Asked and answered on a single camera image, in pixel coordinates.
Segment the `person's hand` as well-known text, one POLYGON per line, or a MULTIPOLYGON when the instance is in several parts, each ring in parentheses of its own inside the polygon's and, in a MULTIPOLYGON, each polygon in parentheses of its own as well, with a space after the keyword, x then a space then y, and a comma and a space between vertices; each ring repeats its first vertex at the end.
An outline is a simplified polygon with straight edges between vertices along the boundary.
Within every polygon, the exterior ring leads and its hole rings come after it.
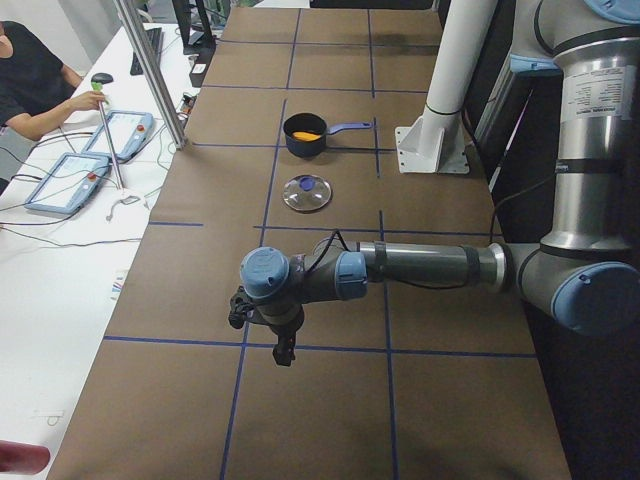
POLYGON ((108 102, 108 98, 100 91, 86 91, 70 101, 75 111, 90 111, 98 110, 103 103, 108 102))

